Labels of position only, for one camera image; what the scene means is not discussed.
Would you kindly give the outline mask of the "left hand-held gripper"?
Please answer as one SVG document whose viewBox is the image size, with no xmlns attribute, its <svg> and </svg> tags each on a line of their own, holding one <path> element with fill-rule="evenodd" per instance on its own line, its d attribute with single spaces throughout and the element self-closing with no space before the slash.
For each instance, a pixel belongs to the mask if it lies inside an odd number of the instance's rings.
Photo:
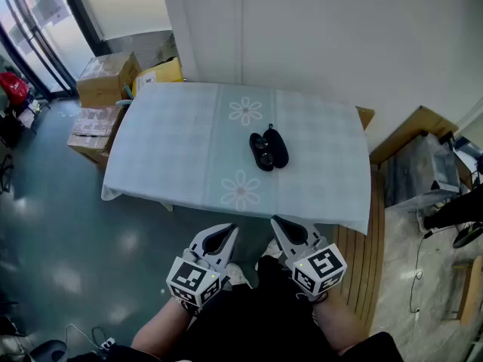
<svg viewBox="0 0 483 362">
<path fill-rule="evenodd" d="M 222 290 L 227 279 L 225 267 L 232 257 L 238 234 L 235 223 L 212 226 L 199 232 L 189 249 L 176 257 L 166 283 L 171 295 L 186 309 L 201 311 Z"/>
</svg>

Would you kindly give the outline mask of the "person's black trousers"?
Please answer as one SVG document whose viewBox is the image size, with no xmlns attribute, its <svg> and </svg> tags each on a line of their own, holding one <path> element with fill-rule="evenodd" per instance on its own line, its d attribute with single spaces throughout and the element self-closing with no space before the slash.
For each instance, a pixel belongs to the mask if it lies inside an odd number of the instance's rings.
<svg viewBox="0 0 483 362">
<path fill-rule="evenodd" d="M 258 261 L 258 285 L 225 287 L 208 303 L 207 310 L 242 318 L 308 318 L 313 307 L 279 261 L 263 256 Z"/>
</svg>

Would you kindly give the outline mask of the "black framed glass door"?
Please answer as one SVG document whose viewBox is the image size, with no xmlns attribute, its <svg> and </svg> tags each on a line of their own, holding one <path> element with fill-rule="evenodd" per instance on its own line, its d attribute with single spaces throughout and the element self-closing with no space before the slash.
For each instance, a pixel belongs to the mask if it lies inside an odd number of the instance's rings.
<svg viewBox="0 0 483 362">
<path fill-rule="evenodd" d="M 80 0 L 0 0 L 4 47 L 14 52 L 40 90 L 75 97 L 92 47 L 77 21 Z"/>
</svg>

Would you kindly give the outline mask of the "person's left white shoe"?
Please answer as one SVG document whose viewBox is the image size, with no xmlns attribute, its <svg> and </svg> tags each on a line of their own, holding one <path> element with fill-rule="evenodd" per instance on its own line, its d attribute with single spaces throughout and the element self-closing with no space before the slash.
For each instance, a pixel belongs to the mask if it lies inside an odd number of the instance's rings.
<svg viewBox="0 0 483 362">
<path fill-rule="evenodd" d="M 242 269 L 235 263 L 229 263 L 226 266 L 226 272 L 227 272 L 227 277 L 229 279 L 229 283 L 232 287 L 242 285 L 242 286 L 249 287 L 250 289 L 252 288 L 252 286 L 250 285 L 250 282 L 245 277 Z"/>
</svg>

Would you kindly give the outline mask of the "large brown cardboard box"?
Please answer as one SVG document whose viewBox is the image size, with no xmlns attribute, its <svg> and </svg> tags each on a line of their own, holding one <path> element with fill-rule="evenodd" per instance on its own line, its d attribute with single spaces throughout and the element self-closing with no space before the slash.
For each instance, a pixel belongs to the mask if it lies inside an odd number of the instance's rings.
<svg viewBox="0 0 483 362">
<path fill-rule="evenodd" d="M 91 58 L 76 82 L 81 106 L 114 106 L 129 100 L 129 90 L 140 72 L 134 52 Z"/>
</svg>

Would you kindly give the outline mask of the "person's right forearm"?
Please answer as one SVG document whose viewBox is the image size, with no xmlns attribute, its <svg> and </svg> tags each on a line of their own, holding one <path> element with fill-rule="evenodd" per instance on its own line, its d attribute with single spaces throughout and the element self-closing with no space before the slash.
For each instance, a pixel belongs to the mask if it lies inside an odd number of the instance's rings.
<svg viewBox="0 0 483 362">
<path fill-rule="evenodd" d="M 318 326 L 339 355 L 368 339 L 361 321 L 339 295 L 327 293 L 313 308 Z"/>
</svg>

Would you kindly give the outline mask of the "person's left forearm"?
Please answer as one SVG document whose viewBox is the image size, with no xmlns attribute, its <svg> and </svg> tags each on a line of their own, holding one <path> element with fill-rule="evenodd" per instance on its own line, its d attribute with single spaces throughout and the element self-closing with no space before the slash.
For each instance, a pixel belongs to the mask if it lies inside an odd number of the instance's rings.
<svg viewBox="0 0 483 362">
<path fill-rule="evenodd" d="M 166 357 L 189 328 L 193 316 L 171 297 L 135 335 L 131 347 L 159 360 Z"/>
</svg>

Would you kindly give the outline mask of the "person's white shoe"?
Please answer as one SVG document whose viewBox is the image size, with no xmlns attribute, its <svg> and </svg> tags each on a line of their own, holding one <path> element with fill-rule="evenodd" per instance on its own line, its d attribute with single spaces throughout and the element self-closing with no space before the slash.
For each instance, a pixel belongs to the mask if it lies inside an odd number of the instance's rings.
<svg viewBox="0 0 483 362">
<path fill-rule="evenodd" d="M 275 239 L 272 239 L 266 247 L 262 256 L 271 256 L 272 258 L 279 259 L 283 254 L 283 251 L 278 246 Z"/>
<path fill-rule="evenodd" d="M 232 287 L 242 285 L 242 286 L 249 287 L 250 289 L 252 288 L 252 286 L 250 285 L 250 282 L 245 277 L 242 269 L 235 263 L 229 263 L 226 266 L 226 272 L 227 272 L 227 277 L 229 279 L 229 283 Z"/>
</svg>

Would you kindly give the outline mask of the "person's black shirt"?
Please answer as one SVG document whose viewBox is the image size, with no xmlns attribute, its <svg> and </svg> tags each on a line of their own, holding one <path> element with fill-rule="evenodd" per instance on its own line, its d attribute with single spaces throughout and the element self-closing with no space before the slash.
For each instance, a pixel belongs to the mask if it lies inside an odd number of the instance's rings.
<svg viewBox="0 0 483 362">
<path fill-rule="evenodd" d="M 105 357 L 89 352 L 68 362 L 404 362 L 394 339 L 379 332 L 339 355 L 308 318 L 242 318 L 205 311 L 162 360 L 114 345 Z"/>
</svg>

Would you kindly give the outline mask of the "wooden slatted pallet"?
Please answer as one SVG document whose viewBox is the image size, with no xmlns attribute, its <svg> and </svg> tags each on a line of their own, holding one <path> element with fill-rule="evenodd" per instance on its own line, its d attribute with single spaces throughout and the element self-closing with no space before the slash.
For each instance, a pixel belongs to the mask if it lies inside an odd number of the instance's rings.
<svg viewBox="0 0 483 362">
<path fill-rule="evenodd" d="M 371 168 L 371 207 L 368 233 L 337 225 L 333 241 L 346 260 L 347 270 L 336 291 L 368 333 L 374 319 L 383 269 L 385 239 L 384 178 Z"/>
</svg>

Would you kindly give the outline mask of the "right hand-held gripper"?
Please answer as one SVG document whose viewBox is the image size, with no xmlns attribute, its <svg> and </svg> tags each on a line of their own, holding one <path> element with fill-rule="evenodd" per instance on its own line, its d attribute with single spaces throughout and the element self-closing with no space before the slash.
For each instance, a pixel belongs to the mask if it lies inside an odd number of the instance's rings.
<svg viewBox="0 0 483 362">
<path fill-rule="evenodd" d="M 274 215 L 270 218 L 275 239 L 288 258 L 292 280 L 310 302 L 320 302 L 339 284 L 347 264 L 336 244 L 329 244 L 308 220 Z"/>
</svg>

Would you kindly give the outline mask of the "black sunglasses case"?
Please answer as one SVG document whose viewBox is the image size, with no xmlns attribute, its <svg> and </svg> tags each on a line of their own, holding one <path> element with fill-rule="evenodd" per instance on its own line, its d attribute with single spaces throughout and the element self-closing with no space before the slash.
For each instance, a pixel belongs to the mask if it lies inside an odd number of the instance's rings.
<svg viewBox="0 0 483 362">
<path fill-rule="evenodd" d="M 273 156 L 274 168 L 282 169 L 289 162 L 289 154 L 280 133 L 269 124 L 269 128 L 261 135 L 268 142 L 269 151 Z"/>
</svg>

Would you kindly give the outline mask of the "plastic-wrapped furniture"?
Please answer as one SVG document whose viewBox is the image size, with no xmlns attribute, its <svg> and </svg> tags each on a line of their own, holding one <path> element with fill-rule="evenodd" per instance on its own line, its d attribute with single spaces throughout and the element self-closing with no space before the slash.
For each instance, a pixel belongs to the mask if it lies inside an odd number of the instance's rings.
<svg viewBox="0 0 483 362">
<path fill-rule="evenodd" d="M 386 159 L 387 209 L 415 211 L 455 197 L 460 190 L 455 154 L 431 133 L 420 134 Z"/>
</svg>

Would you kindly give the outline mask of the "taped brown cardboard box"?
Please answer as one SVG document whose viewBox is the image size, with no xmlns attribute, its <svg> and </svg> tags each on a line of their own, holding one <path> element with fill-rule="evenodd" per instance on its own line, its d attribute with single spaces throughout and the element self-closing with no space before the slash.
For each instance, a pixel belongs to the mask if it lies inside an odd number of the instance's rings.
<svg viewBox="0 0 483 362">
<path fill-rule="evenodd" d="M 126 106 L 81 107 L 67 145 L 98 167 L 106 169 Z"/>
</svg>

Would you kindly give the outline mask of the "light blue floral tablecloth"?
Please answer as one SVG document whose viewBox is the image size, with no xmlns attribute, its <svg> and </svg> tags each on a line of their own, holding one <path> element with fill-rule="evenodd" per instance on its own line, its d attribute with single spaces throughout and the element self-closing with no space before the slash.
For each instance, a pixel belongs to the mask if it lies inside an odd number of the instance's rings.
<svg viewBox="0 0 483 362">
<path fill-rule="evenodd" d="M 289 154 L 255 163 L 269 124 Z M 213 83 L 157 83 L 134 98 L 115 136 L 101 197 L 269 218 L 292 216 L 366 233 L 371 175 L 357 109 L 321 97 Z"/>
</svg>

